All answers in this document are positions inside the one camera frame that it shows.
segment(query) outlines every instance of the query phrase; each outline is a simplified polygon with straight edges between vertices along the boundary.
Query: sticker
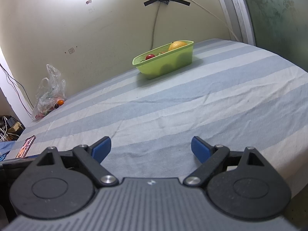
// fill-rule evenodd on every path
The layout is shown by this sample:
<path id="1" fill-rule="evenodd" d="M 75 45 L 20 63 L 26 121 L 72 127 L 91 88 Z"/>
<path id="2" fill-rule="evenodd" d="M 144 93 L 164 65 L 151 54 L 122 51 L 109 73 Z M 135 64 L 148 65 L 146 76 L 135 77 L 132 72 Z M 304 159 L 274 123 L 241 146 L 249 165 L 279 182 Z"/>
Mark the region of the sticker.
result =
<path id="1" fill-rule="evenodd" d="M 69 52 L 70 54 L 72 54 L 72 53 L 75 52 L 75 49 L 74 49 L 74 48 L 70 48 L 70 49 L 68 50 L 68 52 Z"/>

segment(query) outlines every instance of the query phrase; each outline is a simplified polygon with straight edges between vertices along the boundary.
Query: ribbed gray surface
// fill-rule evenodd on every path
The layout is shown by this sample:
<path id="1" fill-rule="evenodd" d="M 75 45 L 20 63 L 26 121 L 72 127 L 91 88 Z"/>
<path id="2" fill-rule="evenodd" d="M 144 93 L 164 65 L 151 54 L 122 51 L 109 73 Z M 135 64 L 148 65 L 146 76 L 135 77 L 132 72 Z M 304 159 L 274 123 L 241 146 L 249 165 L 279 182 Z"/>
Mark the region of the ribbed gray surface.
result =
<path id="1" fill-rule="evenodd" d="M 173 179 L 125 179 L 103 188 L 79 213 L 55 221 L 19 216 L 4 231 L 257 231 L 297 230 L 284 218 L 249 223 L 215 210 L 200 189 Z"/>

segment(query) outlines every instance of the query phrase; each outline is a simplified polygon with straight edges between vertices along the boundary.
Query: black circular joint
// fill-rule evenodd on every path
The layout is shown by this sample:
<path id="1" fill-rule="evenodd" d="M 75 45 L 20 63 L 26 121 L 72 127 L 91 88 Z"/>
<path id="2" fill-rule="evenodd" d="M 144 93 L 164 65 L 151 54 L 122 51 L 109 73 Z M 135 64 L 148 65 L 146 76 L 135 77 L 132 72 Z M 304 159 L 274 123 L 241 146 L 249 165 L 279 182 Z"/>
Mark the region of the black circular joint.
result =
<path id="1" fill-rule="evenodd" d="M 237 180 L 234 183 L 233 188 L 239 196 L 247 199 L 262 198 L 269 191 L 267 183 L 255 178 L 244 178 Z"/>
<path id="2" fill-rule="evenodd" d="M 54 167 L 51 177 L 44 167 L 38 167 L 37 173 L 21 175 L 13 183 L 10 201 L 19 214 L 31 219 L 62 218 L 79 211 L 91 200 L 94 188 L 87 176 Z"/>
<path id="3" fill-rule="evenodd" d="M 277 174 L 258 169 L 235 169 L 214 176 L 207 195 L 223 213 L 245 221 L 264 221 L 281 214 L 290 201 L 290 190 Z"/>
<path id="4" fill-rule="evenodd" d="M 68 184 L 59 178 L 45 178 L 38 180 L 32 186 L 35 196 L 42 199 L 54 199 L 66 193 Z"/>

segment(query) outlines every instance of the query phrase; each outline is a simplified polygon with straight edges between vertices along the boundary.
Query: orange fruit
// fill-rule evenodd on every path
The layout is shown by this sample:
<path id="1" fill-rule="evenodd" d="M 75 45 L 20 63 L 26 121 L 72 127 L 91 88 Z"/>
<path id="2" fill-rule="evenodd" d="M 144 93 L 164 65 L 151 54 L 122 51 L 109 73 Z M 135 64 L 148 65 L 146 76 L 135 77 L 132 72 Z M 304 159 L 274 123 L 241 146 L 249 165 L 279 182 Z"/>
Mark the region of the orange fruit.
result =
<path id="1" fill-rule="evenodd" d="M 183 47 L 183 46 L 185 46 L 185 45 L 187 45 L 186 42 L 183 42 L 183 41 L 174 41 L 173 43 L 170 44 L 168 51 L 171 51 L 171 50 L 174 50 L 174 49 Z"/>
<path id="2" fill-rule="evenodd" d="M 58 100 L 58 105 L 61 106 L 64 104 L 64 101 L 63 100 Z"/>

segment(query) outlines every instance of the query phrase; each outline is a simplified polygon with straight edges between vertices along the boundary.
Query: white rope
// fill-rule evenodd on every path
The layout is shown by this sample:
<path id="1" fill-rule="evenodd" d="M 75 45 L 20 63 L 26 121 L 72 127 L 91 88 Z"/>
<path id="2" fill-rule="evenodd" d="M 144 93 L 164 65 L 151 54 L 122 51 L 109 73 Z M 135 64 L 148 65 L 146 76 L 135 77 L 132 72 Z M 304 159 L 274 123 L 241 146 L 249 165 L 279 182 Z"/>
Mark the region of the white rope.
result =
<path id="1" fill-rule="evenodd" d="M 240 40 L 238 39 L 238 37 L 235 35 L 235 33 L 233 32 L 233 30 L 223 21 L 221 20 L 219 17 L 215 16 L 212 12 L 210 12 L 209 10 L 207 10 L 205 7 L 203 7 L 202 5 L 200 5 L 199 3 L 195 2 L 194 0 L 190 0 L 192 3 L 194 3 L 195 5 L 199 6 L 200 8 L 202 8 L 204 11 L 206 11 L 207 13 L 209 13 L 210 15 L 214 16 L 215 18 L 217 18 L 219 21 L 221 21 L 232 33 L 232 35 L 235 37 L 235 39 L 239 42 Z"/>

